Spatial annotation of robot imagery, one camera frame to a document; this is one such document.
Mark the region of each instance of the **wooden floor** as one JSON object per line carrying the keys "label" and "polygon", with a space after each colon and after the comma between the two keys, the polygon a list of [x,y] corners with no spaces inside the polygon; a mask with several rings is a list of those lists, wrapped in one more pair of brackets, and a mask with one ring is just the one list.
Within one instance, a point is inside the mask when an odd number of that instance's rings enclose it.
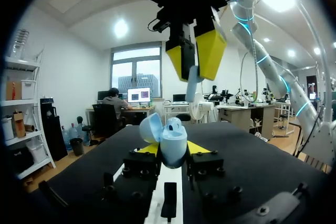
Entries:
{"label": "wooden floor", "polygon": [[[88,153],[90,150],[95,148],[94,146],[83,146],[84,152]],[[38,188],[38,184],[45,180],[49,180],[55,175],[59,174],[61,171],[63,171],[65,168],[67,168],[69,165],[71,165],[74,161],[81,158],[82,156],[75,156],[73,151],[69,152],[67,156],[62,158],[59,161],[55,161],[56,168],[53,169],[51,164],[45,165],[43,168],[35,171],[30,176],[26,177],[24,179],[24,185],[27,190],[27,192],[32,192],[35,189]]]}
{"label": "wooden floor", "polygon": [[[273,129],[274,129],[274,135],[285,135],[286,133],[285,130],[281,130],[277,127],[274,127]],[[299,135],[299,128],[293,125],[289,125],[288,131],[292,129],[294,129],[294,132],[290,134],[288,137],[274,137],[270,141],[268,141],[268,143],[278,147],[279,149],[285,152],[292,154],[295,149],[295,144],[296,144],[296,141]],[[89,152],[94,147],[95,146],[91,146],[91,147],[84,146],[85,153]],[[53,169],[49,165],[46,165],[42,169],[34,172],[30,177],[24,180],[27,191],[28,192],[34,191],[36,188],[38,188],[38,183],[40,183],[43,180],[51,179],[52,177],[60,173],[62,170],[64,170],[66,167],[68,167],[70,164],[72,164],[74,161],[76,161],[79,158],[80,157],[76,157],[74,153],[71,151],[66,157],[55,162],[56,164],[55,169]],[[299,159],[303,161],[304,158],[305,158],[305,154],[301,153],[299,156]]]}

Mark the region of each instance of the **cardboard box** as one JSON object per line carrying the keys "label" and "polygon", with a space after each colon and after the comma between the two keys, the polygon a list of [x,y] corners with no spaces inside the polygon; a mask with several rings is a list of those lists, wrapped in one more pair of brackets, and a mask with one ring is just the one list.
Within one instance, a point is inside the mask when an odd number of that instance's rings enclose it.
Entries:
{"label": "cardboard box", "polygon": [[25,124],[23,122],[23,114],[21,111],[13,113],[15,132],[17,137],[24,137],[26,135]]}
{"label": "cardboard box", "polygon": [[21,81],[7,81],[6,100],[21,100]]}

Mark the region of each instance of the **water bottle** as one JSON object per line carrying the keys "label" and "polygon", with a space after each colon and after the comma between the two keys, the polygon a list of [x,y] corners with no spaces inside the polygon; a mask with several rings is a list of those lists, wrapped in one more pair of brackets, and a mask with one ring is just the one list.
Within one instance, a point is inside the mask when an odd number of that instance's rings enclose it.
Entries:
{"label": "water bottle", "polygon": [[89,140],[88,134],[82,130],[82,127],[84,126],[85,124],[79,123],[77,126],[77,132],[78,132],[79,138],[83,140],[83,145],[90,146],[90,140]]}
{"label": "water bottle", "polygon": [[74,123],[71,124],[71,128],[69,129],[69,136],[70,139],[78,138],[78,132],[74,126]]}
{"label": "water bottle", "polygon": [[66,147],[67,151],[72,150],[71,145],[70,145],[69,134],[68,134],[68,132],[64,129],[64,126],[62,126],[62,136],[63,136],[63,140],[64,140],[65,147]]}

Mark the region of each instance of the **black table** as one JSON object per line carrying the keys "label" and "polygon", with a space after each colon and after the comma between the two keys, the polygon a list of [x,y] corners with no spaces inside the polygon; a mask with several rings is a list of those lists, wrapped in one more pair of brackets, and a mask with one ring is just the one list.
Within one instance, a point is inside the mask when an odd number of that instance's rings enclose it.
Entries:
{"label": "black table", "polygon": [[[309,186],[311,196],[318,191],[326,174],[308,164],[225,122],[187,125],[188,140],[208,149],[218,150],[224,158],[224,168],[243,191],[242,200],[230,208],[230,215],[240,215],[266,202],[281,191],[292,192],[300,182]],[[82,199],[99,190],[103,173],[114,174],[129,150],[145,147],[138,126],[128,126],[101,145],[72,163],[49,180],[50,186],[67,202]],[[201,203],[190,190],[186,173],[183,181],[184,223],[206,223]],[[48,206],[39,190],[33,196]],[[284,223],[292,223],[305,210],[305,199]]]}

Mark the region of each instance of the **blue led light strip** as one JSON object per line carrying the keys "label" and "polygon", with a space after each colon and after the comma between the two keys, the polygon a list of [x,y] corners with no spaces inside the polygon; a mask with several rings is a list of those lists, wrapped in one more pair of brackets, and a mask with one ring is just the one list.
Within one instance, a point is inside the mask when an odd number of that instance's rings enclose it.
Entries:
{"label": "blue led light strip", "polygon": [[296,117],[299,116],[299,114],[301,113],[301,111],[307,106],[307,104],[310,103],[310,101],[306,102],[298,111],[298,113],[296,114]]}
{"label": "blue led light strip", "polygon": [[242,22],[238,22],[238,23],[241,24],[245,28],[245,30],[247,30],[248,34],[250,34],[251,36],[250,30]]}
{"label": "blue led light strip", "polygon": [[237,15],[234,14],[234,16],[236,17],[236,19],[239,19],[241,21],[249,21],[249,20],[252,20],[254,18],[254,16],[250,19],[243,19],[243,18],[239,18]]}
{"label": "blue led light strip", "polygon": [[289,93],[289,87],[287,85],[287,82],[284,80],[284,78],[282,76],[279,76],[281,78],[281,80],[284,82],[286,89],[287,89],[287,93]]}
{"label": "blue led light strip", "polygon": [[257,61],[257,64],[261,63],[263,60],[265,60],[269,55],[266,55],[265,57],[263,57],[261,60]]}

